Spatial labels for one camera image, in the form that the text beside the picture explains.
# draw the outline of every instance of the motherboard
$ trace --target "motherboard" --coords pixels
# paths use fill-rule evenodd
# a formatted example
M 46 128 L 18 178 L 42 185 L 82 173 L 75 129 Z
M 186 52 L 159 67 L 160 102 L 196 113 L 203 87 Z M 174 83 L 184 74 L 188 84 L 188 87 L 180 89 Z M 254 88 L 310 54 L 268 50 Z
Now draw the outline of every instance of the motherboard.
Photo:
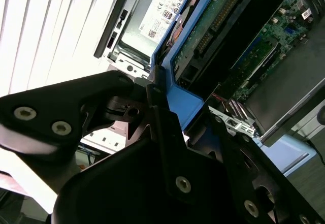
M 211 40 L 217 35 L 221 25 L 226 21 L 238 0 L 211 0 L 200 20 L 195 25 L 186 42 L 173 61 L 175 71 L 180 74 L 186 68 L 188 62 L 197 55 L 202 54 Z M 190 82 L 198 70 L 189 70 L 183 74 L 184 79 Z
M 269 22 L 231 67 L 215 93 L 244 102 L 300 43 L 307 43 L 313 19 L 303 0 L 284 0 Z

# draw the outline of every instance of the screw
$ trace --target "screw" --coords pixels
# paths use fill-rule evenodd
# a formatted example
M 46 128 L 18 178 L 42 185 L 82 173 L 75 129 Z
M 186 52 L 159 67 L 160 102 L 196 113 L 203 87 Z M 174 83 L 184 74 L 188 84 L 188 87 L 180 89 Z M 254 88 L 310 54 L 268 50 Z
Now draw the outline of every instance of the screw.
M 119 77 L 119 80 L 123 83 L 128 83 L 128 80 L 124 77 Z
M 248 138 L 246 135 L 243 135 L 243 139 L 244 139 L 247 143 L 249 143 L 249 138 Z
M 309 220 L 304 215 L 300 215 L 299 218 L 302 224 L 309 224 Z
M 258 208 L 256 207 L 256 205 L 253 202 L 251 202 L 250 200 L 245 200 L 244 206 L 249 214 L 251 214 L 255 218 L 258 217 Z
M 14 111 L 14 115 L 17 119 L 29 121 L 36 117 L 37 113 L 34 109 L 26 106 L 18 107 Z
M 53 123 L 52 130 L 55 134 L 65 136 L 71 133 L 72 128 L 70 124 L 65 121 L 57 121 Z
M 176 65 L 174 68 L 174 73 L 177 73 L 178 69 L 179 69 L 179 65 Z
M 154 87 L 153 90 L 157 91 L 158 93 L 161 92 L 161 90 L 159 88 L 156 88 L 156 87 Z
M 216 119 L 217 122 L 222 122 L 222 119 L 220 118 L 220 116 L 215 116 L 214 118 Z
M 185 177 L 182 176 L 176 177 L 176 186 L 178 187 L 179 190 L 181 190 L 185 194 L 191 192 L 191 184 Z

